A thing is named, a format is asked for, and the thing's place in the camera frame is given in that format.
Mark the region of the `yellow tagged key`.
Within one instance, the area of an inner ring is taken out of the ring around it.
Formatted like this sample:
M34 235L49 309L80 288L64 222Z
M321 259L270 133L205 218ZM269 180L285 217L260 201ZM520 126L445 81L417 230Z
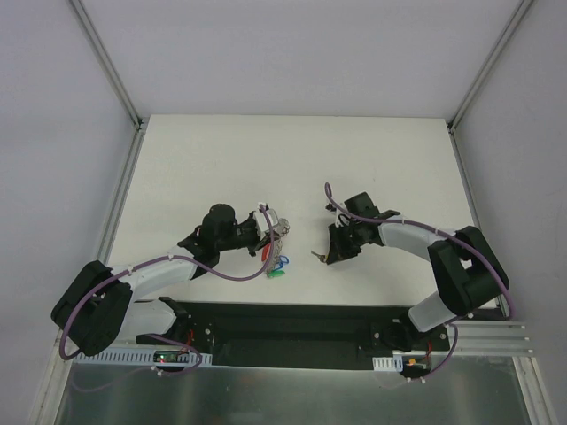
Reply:
M322 263L326 263L327 262L327 256L325 254L319 254L317 252L311 251L311 254L314 255L315 257L317 257L317 259L322 262Z

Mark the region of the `key holder with red handle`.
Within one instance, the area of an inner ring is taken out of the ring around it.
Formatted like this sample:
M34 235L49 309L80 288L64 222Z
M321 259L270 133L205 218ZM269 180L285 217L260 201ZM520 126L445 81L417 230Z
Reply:
M282 254L283 249L283 238L289 233L290 224L287 219L280 219L279 225L276 228L275 233L275 244L268 243L261 252L261 261L265 266L265 275L269 272L275 270L276 261L279 255Z

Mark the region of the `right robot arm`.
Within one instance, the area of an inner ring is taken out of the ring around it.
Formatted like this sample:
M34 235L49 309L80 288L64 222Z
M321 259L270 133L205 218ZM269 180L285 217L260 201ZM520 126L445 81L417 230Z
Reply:
M399 319L380 329L381 344L409 352L426 344L431 333L473 313L487 302L509 296L509 278L479 228L442 230L410 220L395 210L380 211L362 192L340 204L324 187L329 250L321 262L331 265L361 254L366 244L402 250L428 261L436 290Z

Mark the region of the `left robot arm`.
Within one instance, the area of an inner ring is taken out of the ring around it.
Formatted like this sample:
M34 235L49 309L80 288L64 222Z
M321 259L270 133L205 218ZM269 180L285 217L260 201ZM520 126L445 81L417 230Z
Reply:
M190 315L159 291L205 274L228 280L228 275L216 270L225 251L245 249L255 256L266 250L268 256L255 275L268 273L277 256L276 247L288 230L288 221L265 204L242 222L230 205L216 204L191 234L154 259L124 267L90 261L50 314L62 332L60 357L94 356L117 339L180 344L188 351L192 344Z

